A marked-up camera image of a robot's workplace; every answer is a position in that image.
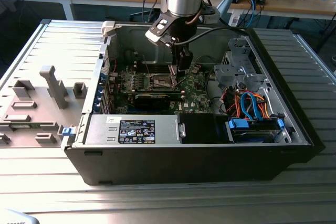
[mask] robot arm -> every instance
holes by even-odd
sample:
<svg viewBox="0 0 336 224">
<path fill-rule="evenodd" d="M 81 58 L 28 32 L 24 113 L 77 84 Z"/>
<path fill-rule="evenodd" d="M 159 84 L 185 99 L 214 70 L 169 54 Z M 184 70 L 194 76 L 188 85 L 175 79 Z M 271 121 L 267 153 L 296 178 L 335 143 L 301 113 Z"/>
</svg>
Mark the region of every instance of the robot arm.
<svg viewBox="0 0 336 224">
<path fill-rule="evenodd" d="M 168 0 L 167 12 L 163 13 L 146 32 L 146 37 L 156 45 L 160 42 L 172 49 L 172 64 L 177 72 L 189 69 L 193 55 L 187 45 L 174 46 L 196 34 L 198 17 L 211 12 L 202 0 Z"/>
</svg>

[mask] desk leg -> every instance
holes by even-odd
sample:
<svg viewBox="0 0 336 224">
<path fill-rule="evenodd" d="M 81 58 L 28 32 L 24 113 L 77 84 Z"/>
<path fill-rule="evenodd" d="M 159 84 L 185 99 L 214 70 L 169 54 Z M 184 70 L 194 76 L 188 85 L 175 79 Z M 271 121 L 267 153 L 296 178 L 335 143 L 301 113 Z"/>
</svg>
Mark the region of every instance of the desk leg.
<svg viewBox="0 0 336 224">
<path fill-rule="evenodd" d="M 75 14 L 74 10 L 72 9 L 71 0 L 61 0 L 60 3 L 63 6 L 63 10 L 67 20 L 75 20 Z"/>
<path fill-rule="evenodd" d="M 233 9 L 232 13 L 231 13 L 231 17 L 229 20 L 229 25 L 230 26 L 237 26 L 238 22 L 239 22 L 239 18 L 241 16 L 241 14 L 244 13 L 243 9 Z"/>
</svg>

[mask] gray plastic part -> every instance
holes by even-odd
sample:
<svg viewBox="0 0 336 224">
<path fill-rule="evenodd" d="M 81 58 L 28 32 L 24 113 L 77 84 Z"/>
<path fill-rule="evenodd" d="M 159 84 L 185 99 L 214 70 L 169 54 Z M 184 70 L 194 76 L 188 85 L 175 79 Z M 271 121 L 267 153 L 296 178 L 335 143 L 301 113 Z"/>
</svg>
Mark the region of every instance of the gray plastic part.
<svg viewBox="0 0 336 224">
<path fill-rule="evenodd" d="M 10 142 L 10 139 L 6 134 L 0 133 L 0 145 L 2 144 L 8 144 Z"/>
<path fill-rule="evenodd" d="M 67 89 L 64 87 L 64 83 L 62 80 L 57 80 L 58 81 L 58 86 L 63 94 L 63 96 L 67 96 L 68 95 L 68 92 L 67 92 Z M 51 92 L 50 88 L 47 88 L 48 90 L 48 93 L 50 94 L 50 97 L 54 97 L 53 93 Z"/>
<path fill-rule="evenodd" d="M 13 91 L 20 100 L 30 99 L 28 90 L 33 90 L 34 87 L 29 80 L 17 80 L 13 86 Z"/>
<path fill-rule="evenodd" d="M 58 128 L 58 131 L 57 131 L 57 136 L 63 140 L 63 135 L 62 135 L 62 132 L 63 132 L 63 129 L 64 129 L 64 126 L 63 125 L 60 125 L 59 128 Z"/>
<path fill-rule="evenodd" d="M 57 106 L 60 109 L 65 109 L 68 103 L 64 99 L 64 90 L 60 88 L 59 83 L 56 80 L 54 73 L 55 73 L 54 66 L 42 66 L 40 70 L 40 75 L 46 79 L 50 92 L 53 94 L 53 97 L 57 103 Z"/>
<path fill-rule="evenodd" d="M 26 102 L 14 101 L 12 102 L 11 106 L 15 110 L 16 109 L 34 109 L 37 107 L 37 104 L 34 101 L 26 101 Z"/>
<path fill-rule="evenodd" d="M 52 133 L 37 133 L 35 140 L 39 144 L 50 144 L 50 143 L 56 144 L 57 143 Z"/>
<path fill-rule="evenodd" d="M 56 131 L 59 128 L 57 122 L 46 122 L 41 124 L 40 127 L 43 131 Z"/>
<path fill-rule="evenodd" d="M 30 122 L 29 115 L 6 115 L 3 119 L 5 122 Z"/>
<path fill-rule="evenodd" d="M 0 223 L 39 224 L 40 222 L 36 218 L 23 214 L 22 212 L 0 209 Z"/>
<path fill-rule="evenodd" d="M 85 98 L 88 91 L 84 82 L 76 82 L 73 85 L 72 90 L 74 92 L 73 94 L 75 95 L 76 99 Z"/>
</svg>

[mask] blue latch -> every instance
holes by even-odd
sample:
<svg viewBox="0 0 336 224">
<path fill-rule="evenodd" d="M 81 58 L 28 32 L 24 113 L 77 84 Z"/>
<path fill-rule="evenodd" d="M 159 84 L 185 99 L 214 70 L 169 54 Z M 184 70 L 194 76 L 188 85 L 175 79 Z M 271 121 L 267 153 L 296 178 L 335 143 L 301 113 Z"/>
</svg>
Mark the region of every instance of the blue latch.
<svg viewBox="0 0 336 224">
<path fill-rule="evenodd" d="M 104 73 L 100 73 L 99 78 L 100 78 L 100 81 L 106 81 L 106 79 L 107 79 L 107 75 L 104 74 Z"/>
<path fill-rule="evenodd" d="M 230 129 L 249 128 L 248 122 L 245 119 L 231 119 L 229 121 Z"/>
<path fill-rule="evenodd" d="M 279 127 L 281 129 L 283 129 L 285 127 L 285 123 L 284 123 L 284 121 L 282 119 L 278 119 L 278 124 L 279 124 Z"/>
<path fill-rule="evenodd" d="M 76 135 L 76 127 L 64 128 L 62 131 L 62 136 L 75 136 L 75 135 Z"/>
</svg>

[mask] warning label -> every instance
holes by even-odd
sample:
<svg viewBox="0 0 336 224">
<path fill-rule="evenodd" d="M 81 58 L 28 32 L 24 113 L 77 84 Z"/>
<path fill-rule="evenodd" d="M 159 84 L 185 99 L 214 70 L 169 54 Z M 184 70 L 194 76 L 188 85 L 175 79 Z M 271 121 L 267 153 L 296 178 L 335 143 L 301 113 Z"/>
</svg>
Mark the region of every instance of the warning label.
<svg viewBox="0 0 336 224">
<path fill-rule="evenodd" d="M 155 144 L 154 120 L 121 120 L 120 144 Z"/>
</svg>

